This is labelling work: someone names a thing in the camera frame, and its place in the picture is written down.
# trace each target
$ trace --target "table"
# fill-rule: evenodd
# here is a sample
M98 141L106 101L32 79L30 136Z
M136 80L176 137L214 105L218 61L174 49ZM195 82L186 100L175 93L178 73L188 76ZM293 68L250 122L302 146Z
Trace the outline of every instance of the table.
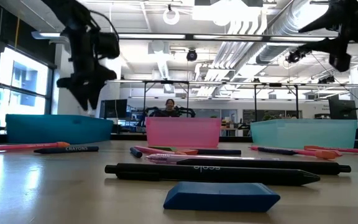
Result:
M182 224L284 223L358 224L358 155L345 155L341 164L352 173L321 176L304 187L269 186L281 200L267 213L164 210L171 181L118 180L105 174L106 164L146 162L129 154L146 142L101 142L98 153L36 155L29 151L0 153L0 223L25 224ZM244 149L243 156L315 159L281 156L245 149L246 143L222 143L220 148Z

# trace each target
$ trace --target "computer monitor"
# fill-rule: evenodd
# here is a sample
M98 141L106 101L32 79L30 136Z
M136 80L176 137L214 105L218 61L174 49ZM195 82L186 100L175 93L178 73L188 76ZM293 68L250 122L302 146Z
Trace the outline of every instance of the computer monitor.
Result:
M357 119L354 100L328 100L331 119Z
M128 100L102 100L100 118L126 118Z

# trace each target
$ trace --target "blue eraser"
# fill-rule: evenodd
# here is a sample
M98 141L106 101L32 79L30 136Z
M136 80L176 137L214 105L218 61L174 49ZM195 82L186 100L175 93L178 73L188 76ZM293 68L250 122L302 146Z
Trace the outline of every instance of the blue eraser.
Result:
M280 196L264 184L179 182L167 194L165 209L267 212Z

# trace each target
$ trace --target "pink bin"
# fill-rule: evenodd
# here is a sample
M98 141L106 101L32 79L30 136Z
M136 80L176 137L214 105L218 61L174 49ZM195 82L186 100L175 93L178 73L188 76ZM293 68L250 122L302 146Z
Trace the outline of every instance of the pink bin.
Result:
M219 118L146 118L149 146L217 148Z

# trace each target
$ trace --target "camera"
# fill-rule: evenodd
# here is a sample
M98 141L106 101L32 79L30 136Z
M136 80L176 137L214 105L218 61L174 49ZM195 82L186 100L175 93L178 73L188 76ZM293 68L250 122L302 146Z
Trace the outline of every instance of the camera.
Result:
M197 60L197 53L195 49L189 49L189 52L187 53L187 61L194 62Z

